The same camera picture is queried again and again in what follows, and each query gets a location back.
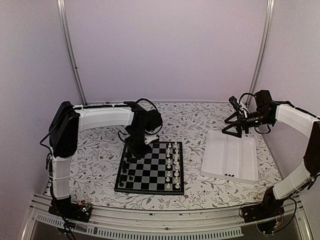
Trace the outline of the black and grey chessboard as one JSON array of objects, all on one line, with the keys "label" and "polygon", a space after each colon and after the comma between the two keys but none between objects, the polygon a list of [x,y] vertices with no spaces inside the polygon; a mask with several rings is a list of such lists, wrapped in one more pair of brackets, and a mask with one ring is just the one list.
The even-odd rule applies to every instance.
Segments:
[{"label": "black and grey chessboard", "polygon": [[[166,183],[166,149],[168,143],[172,141],[160,141],[151,143],[151,152],[146,154],[144,158],[135,158],[127,147],[123,148],[120,165],[115,180],[114,191],[129,194],[145,194],[145,195],[172,195],[182,196],[185,194],[184,168],[183,168],[183,143],[178,141],[180,147],[180,156],[182,160],[182,178],[181,190],[172,191],[165,190]],[[127,173],[123,173],[124,163],[129,164]],[[121,181],[121,175],[126,175],[126,180]],[[120,187],[119,183],[123,182],[124,186]]]}]

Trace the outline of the white plastic divided tray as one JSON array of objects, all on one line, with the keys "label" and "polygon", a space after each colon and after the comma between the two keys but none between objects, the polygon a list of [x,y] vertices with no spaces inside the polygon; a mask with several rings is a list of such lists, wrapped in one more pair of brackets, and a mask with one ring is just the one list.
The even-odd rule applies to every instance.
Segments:
[{"label": "white plastic divided tray", "polygon": [[200,175],[242,184],[258,181],[256,140],[208,130]]}]

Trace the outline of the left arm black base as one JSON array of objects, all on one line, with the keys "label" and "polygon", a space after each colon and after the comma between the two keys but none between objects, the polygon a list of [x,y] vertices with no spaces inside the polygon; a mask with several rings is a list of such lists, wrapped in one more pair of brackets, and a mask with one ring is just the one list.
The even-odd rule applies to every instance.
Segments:
[{"label": "left arm black base", "polygon": [[93,205],[84,200],[74,203],[70,199],[52,200],[48,212],[67,220],[88,223]]}]

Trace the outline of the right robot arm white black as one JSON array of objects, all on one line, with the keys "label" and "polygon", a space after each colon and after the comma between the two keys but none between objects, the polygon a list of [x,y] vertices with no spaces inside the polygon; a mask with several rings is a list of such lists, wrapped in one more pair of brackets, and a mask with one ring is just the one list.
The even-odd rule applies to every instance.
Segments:
[{"label": "right robot arm white black", "polygon": [[255,100],[255,111],[248,111],[241,99],[231,96],[228,101],[235,110],[226,118],[222,133],[241,138],[251,128],[280,123],[280,133],[267,137],[270,149],[277,157],[293,157],[295,167],[287,176],[269,187],[258,213],[269,218],[283,202],[304,189],[310,189],[320,176],[320,117],[293,105],[288,100],[274,100],[269,90],[249,93]]}]

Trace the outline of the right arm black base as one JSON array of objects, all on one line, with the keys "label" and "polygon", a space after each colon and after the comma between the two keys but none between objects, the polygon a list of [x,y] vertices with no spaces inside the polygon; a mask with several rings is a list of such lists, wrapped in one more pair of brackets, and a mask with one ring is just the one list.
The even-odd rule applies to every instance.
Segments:
[{"label": "right arm black base", "polygon": [[238,214],[245,223],[262,221],[258,223],[257,229],[264,235],[274,234],[283,220],[285,210],[283,200],[263,201],[258,204],[246,203],[239,208]]}]

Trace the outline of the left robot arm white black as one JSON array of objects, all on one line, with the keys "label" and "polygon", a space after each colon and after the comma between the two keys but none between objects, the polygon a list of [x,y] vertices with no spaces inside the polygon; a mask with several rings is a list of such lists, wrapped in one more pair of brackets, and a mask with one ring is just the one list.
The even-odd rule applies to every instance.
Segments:
[{"label": "left robot arm white black", "polygon": [[149,144],[158,140],[157,133],[163,126],[163,119],[157,107],[146,110],[138,100],[85,106],[64,101],[59,106],[46,135],[49,140],[46,148],[50,156],[50,194],[55,209],[63,217],[70,217],[75,211],[71,203],[69,177],[79,132],[110,126],[124,126],[126,148],[136,158],[142,158],[150,150]]}]

